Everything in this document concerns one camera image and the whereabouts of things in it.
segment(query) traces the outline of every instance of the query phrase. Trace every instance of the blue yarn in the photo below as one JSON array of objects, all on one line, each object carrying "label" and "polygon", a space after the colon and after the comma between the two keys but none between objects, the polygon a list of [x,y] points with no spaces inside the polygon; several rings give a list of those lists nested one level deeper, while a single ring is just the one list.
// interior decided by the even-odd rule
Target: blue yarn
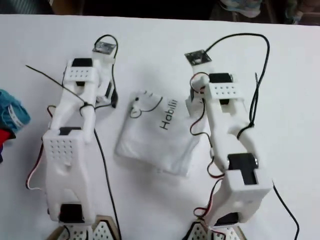
[{"label": "blue yarn", "polygon": [[21,102],[3,89],[0,89],[0,120],[14,133],[17,133],[31,120]]}]

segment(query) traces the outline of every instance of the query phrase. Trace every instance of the black wire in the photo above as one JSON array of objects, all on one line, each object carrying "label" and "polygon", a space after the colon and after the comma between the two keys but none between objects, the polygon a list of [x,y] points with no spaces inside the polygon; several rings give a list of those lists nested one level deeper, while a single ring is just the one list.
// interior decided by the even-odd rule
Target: black wire
[{"label": "black wire", "polygon": [[162,101],[163,99],[164,99],[164,97],[162,96],[162,97],[160,98],[159,102],[158,102],[153,108],[151,108],[151,109],[149,109],[149,110],[141,110],[141,112],[150,113],[150,112],[154,111],[154,110],[159,106],[159,104],[161,103],[161,101]]},{"label": "black wire", "polygon": [[219,178],[223,177],[225,174],[222,173],[220,175],[213,175],[210,173],[210,167],[214,162],[215,162],[215,157],[213,156],[211,162],[208,164],[208,166],[206,166],[206,172],[209,174],[210,177],[212,177],[214,179],[219,179]]},{"label": "black wire", "polygon": [[121,240],[122,239],[121,230],[120,230],[120,225],[119,225],[119,221],[118,221],[118,215],[117,215],[117,211],[116,211],[116,205],[115,205],[114,197],[113,197],[112,192],[111,192],[111,186],[110,186],[110,181],[109,181],[109,175],[108,175],[108,169],[107,169],[107,163],[106,163],[105,154],[104,154],[104,151],[102,149],[102,146],[101,146],[101,143],[100,143],[100,140],[99,140],[99,137],[98,137],[96,129],[94,129],[93,132],[94,132],[94,136],[96,138],[96,142],[98,143],[98,146],[99,146],[99,149],[100,149],[100,152],[101,152],[103,165],[104,165],[104,171],[105,171],[106,184],[108,185],[108,190],[109,190],[109,195],[110,195],[110,199],[111,199],[111,202],[112,202],[112,208],[113,208],[113,212],[114,212],[114,217],[115,217],[116,224],[118,226],[118,233],[119,233],[119,237],[120,237],[120,240]]},{"label": "black wire", "polygon": [[211,146],[211,148],[212,148],[211,139],[210,139],[210,136],[209,136],[208,133],[206,133],[206,132],[204,132],[204,131],[202,131],[202,132],[197,132],[197,133],[193,133],[193,132],[192,132],[192,128],[194,127],[194,125],[196,125],[198,122],[200,122],[200,120],[201,120],[201,119],[204,117],[204,115],[205,115],[205,112],[206,112],[206,102],[205,102],[205,100],[204,100],[203,98],[202,98],[202,102],[203,102],[202,114],[201,114],[201,116],[200,116],[194,123],[192,123],[192,125],[190,126],[189,131],[190,131],[191,135],[193,135],[193,136],[199,136],[199,135],[201,135],[201,134],[206,135],[207,138],[208,138],[208,140],[209,140],[209,144],[210,144],[210,146]]},{"label": "black wire", "polygon": [[63,227],[64,227],[64,228],[65,228],[65,230],[68,232],[68,238],[67,238],[66,240],[69,240],[69,239],[70,239],[70,237],[71,237],[70,230],[69,230],[69,228],[67,228],[67,226],[66,226],[66,225],[63,225]]},{"label": "black wire", "polygon": [[50,111],[50,108],[56,108],[57,106],[55,105],[49,105],[46,107],[46,111],[49,113],[50,117],[52,118],[53,117],[53,114],[52,112]]},{"label": "black wire", "polygon": [[279,200],[282,203],[282,205],[284,206],[285,210],[289,213],[289,215],[292,217],[293,221],[295,222],[296,233],[295,233],[294,240],[297,240],[298,239],[298,234],[299,234],[299,231],[300,231],[299,223],[298,223],[297,219],[295,218],[295,216],[292,214],[292,212],[289,210],[289,208],[287,207],[287,205],[285,204],[283,199],[281,198],[281,196],[280,196],[280,194],[279,194],[279,192],[278,192],[278,190],[276,188],[275,183],[273,183],[273,190],[274,190],[275,194],[277,195],[277,197],[279,198]]},{"label": "black wire", "polygon": [[82,116],[82,113],[81,113],[81,109],[85,108],[85,107],[88,107],[88,106],[91,106],[93,107],[94,110],[96,110],[95,106],[93,106],[92,104],[89,104],[87,102],[85,102],[80,108],[79,108],[79,112],[80,112],[80,115]]},{"label": "black wire", "polygon": [[95,108],[94,108],[94,110],[97,110],[97,109],[99,109],[99,108],[105,108],[105,107],[109,107],[109,106],[111,106],[113,103],[111,102],[111,103],[109,103],[109,104],[105,104],[105,105],[100,105],[100,106],[96,106]]},{"label": "black wire", "polygon": [[[118,92],[117,92],[117,86],[116,86],[116,80],[115,80],[115,64],[116,64],[116,57],[117,57],[118,49],[119,49],[119,43],[118,43],[117,39],[116,39],[114,36],[112,36],[111,34],[102,35],[101,37],[99,37],[99,38],[95,41],[95,43],[94,43],[94,48],[96,48],[96,45],[97,45],[97,43],[98,43],[100,40],[102,40],[102,39],[104,39],[104,38],[106,38],[106,37],[112,38],[112,39],[115,41],[115,45],[116,45],[115,53],[114,53],[114,57],[113,57],[113,58],[114,58],[114,63],[112,64],[112,67],[111,67],[111,76],[112,76],[112,80],[113,80],[114,91],[115,91],[116,94],[118,94]],[[95,109],[102,108],[102,107],[108,107],[108,106],[110,106],[110,105],[112,105],[112,104],[113,104],[113,102],[110,103],[110,104],[97,106]]]},{"label": "black wire", "polygon": [[263,38],[265,43],[266,43],[266,47],[267,47],[266,54],[265,54],[265,60],[264,60],[264,64],[263,64],[263,69],[262,69],[261,75],[259,77],[259,80],[256,83],[256,88],[255,88],[255,91],[254,91],[254,94],[253,94],[253,97],[252,97],[252,101],[251,101],[250,112],[249,112],[250,123],[246,127],[242,128],[239,131],[239,133],[236,136],[237,139],[239,139],[241,134],[245,130],[247,130],[249,128],[252,128],[255,125],[255,119],[256,119],[256,113],[257,113],[257,105],[258,105],[259,87],[260,87],[260,84],[261,84],[261,82],[262,82],[262,80],[263,80],[263,78],[265,76],[265,73],[266,73],[266,68],[267,68],[267,65],[268,65],[269,54],[270,54],[270,43],[269,43],[269,40],[266,38],[266,36],[264,36],[262,34],[248,33],[248,32],[236,33],[236,34],[231,34],[231,35],[224,36],[224,37],[220,38],[219,40],[215,41],[213,44],[211,44],[205,50],[205,52],[207,53],[213,46],[215,46],[217,43],[221,42],[222,40],[225,40],[225,39],[228,39],[228,38],[231,38],[231,37],[237,37],[237,36],[253,36],[253,37]]},{"label": "black wire", "polygon": [[63,86],[61,83],[59,83],[57,80],[53,79],[52,77],[50,77],[49,75],[45,74],[44,72],[37,70],[29,65],[25,65],[27,68],[36,71],[37,73],[40,73],[44,76],[46,76],[48,79],[50,79],[51,81],[53,81],[54,83],[58,84],[60,87],[62,87],[63,89],[67,90],[69,93],[73,94],[74,96],[76,96],[78,99],[80,99],[82,102],[86,102],[82,97],[80,97],[79,95],[77,95],[76,93],[74,93],[73,91],[71,91],[69,88]]}]

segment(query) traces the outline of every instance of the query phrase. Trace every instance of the white table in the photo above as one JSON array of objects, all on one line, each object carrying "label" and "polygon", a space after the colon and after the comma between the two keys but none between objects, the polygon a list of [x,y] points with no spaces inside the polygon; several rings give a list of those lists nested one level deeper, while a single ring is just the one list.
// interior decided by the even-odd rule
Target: white table
[{"label": "white table", "polygon": [[[182,21],[82,16],[0,16],[1,88],[20,99],[31,123],[6,144],[0,165],[0,239],[46,238],[57,226],[47,215],[45,196],[25,189],[41,136],[61,89],[24,65],[61,81],[68,59],[90,56],[94,41],[113,34],[119,42],[115,77],[116,110],[97,113],[97,132],[107,159],[112,191],[124,240],[178,240],[194,219],[193,209],[206,204],[214,182],[206,174],[209,146],[203,137],[193,154],[187,179],[156,174],[114,155],[130,93],[147,89],[184,100],[192,69],[184,53],[205,49],[213,41],[239,32],[262,33],[271,54],[259,93],[256,131],[268,155],[269,172],[300,223],[299,239],[313,239],[320,202],[320,28],[217,21]],[[214,47],[209,55],[218,72],[237,75],[249,105],[266,45],[262,39],[238,37]],[[95,205],[112,215],[98,148],[90,159]],[[44,166],[32,184],[43,185]],[[254,218],[242,226],[249,240],[292,240],[296,226],[274,192]]]}]

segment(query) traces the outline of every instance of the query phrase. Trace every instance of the red fabric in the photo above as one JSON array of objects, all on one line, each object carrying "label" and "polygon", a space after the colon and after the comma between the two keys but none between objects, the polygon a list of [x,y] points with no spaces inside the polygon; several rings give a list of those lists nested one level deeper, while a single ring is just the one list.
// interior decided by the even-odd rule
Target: red fabric
[{"label": "red fabric", "polygon": [[11,136],[9,131],[0,129],[0,145],[2,145],[6,140],[8,140]]}]

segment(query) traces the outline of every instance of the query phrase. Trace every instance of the perforated plastic plate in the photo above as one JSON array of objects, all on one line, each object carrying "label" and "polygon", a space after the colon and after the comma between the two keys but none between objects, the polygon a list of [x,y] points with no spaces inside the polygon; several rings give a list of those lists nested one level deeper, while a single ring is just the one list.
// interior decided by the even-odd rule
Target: perforated plastic plate
[{"label": "perforated plastic plate", "polygon": [[114,240],[106,222],[101,221],[93,232],[93,240]]},{"label": "perforated plastic plate", "polygon": [[243,95],[237,83],[210,83],[209,89],[205,89],[205,94],[211,99],[239,99]]},{"label": "perforated plastic plate", "polygon": [[74,226],[67,226],[70,231],[70,237],[66,229],[63,230],[57,240],[86,240],[87,232]]},{"label": "perforated plastic plate", "polygon": [[94,79],[93,67],[73,66],[68,67],[65,71],[64,79],[66,81],[90,81]]},{"label": "perforated plastic plate", "polygon": [[213,231],[207,233],[201,223],[196,223],[187,240],[241,240],[232,227],[219,228],[215,231],[225,234],[226,238],[224,239],[224,235]]},{"label": "perforated plastic plate", "polygon": [[51,161],[61,161],[68,166],[71,166],[71,161],[74,158],[73,149],[75,146],[72,139],[63,138],[57,136],[56,139],[52,139],[49,142],[50,148],[47,158]]}]

